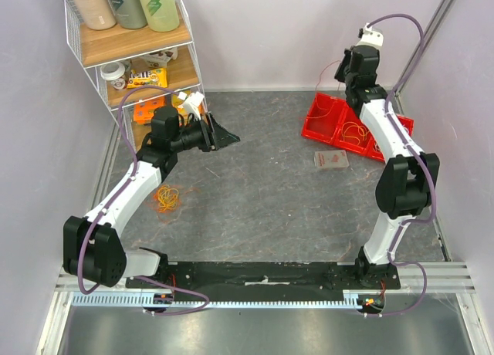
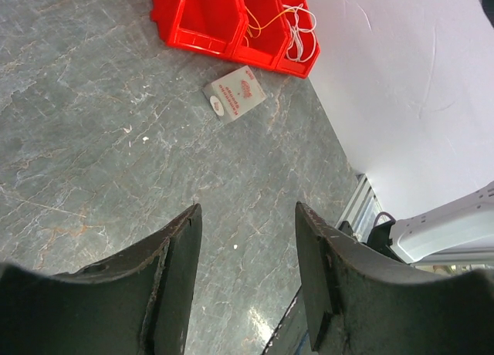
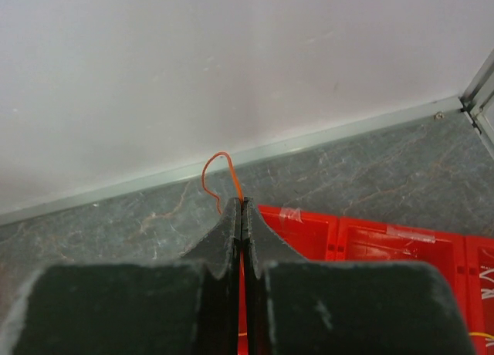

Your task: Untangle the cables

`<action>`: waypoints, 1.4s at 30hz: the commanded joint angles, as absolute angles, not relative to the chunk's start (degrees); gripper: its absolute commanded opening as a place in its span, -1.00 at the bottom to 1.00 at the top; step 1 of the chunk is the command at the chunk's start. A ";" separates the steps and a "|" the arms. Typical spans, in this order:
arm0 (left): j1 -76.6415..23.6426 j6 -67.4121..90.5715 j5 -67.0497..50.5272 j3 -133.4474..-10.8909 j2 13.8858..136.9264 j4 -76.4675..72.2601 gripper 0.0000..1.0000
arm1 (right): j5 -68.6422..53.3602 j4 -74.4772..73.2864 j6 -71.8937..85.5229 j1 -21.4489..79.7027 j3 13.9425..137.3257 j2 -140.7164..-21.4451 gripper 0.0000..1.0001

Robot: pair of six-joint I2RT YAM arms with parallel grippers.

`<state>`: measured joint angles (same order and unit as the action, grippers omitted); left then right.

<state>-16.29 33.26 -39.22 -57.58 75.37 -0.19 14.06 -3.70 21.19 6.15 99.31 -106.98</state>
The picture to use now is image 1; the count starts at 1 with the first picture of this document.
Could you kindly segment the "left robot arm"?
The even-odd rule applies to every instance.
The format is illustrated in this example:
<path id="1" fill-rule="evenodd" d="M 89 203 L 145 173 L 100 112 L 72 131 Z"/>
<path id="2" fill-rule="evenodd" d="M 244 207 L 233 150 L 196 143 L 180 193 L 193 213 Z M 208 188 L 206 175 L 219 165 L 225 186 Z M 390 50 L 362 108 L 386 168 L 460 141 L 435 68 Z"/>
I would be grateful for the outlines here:
<path id="1" fill-rule="evenodd" d="M 142 276 L 153 288 L 166 285 L 170 271 L 161 264 L 164 254 L 146 248 L 125 250 L 120 240 L 124 228 L 147 196 L 172 172 L 179 153 L 194 148 L 216 151 L 239 141 L 210 113 L 186 123 L 171 106 L 155 110 L 151 130 L 117 186 L 85 216 L 66 220 L 64 271 L 75 276 L 80 285 L 91 281 L 113 287 L 121 279 L 135 276 Z"/>

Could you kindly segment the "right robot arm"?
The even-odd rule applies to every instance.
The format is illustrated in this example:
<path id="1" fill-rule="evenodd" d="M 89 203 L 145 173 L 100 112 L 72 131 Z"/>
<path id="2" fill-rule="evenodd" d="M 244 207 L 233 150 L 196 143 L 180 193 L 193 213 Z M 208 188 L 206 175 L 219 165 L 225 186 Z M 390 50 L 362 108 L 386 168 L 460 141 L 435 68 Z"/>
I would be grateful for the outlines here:
<path id="1" fill-rule="evenodd" d="M 335 78 L 344 83 L 346 101 L 369 130 L 385 162 L 375 198 L 380 213 L 369 240 L 354 263 L 354 281 L 368 289 L 391 276 L 399 242 L 410 224 L 421 224 L 425 208 L 435 211 L 440 160 L 425 153 L 393 110 L 390 95 L 377 84 L 380 52 L 368 45 L 344 52 Z"/>

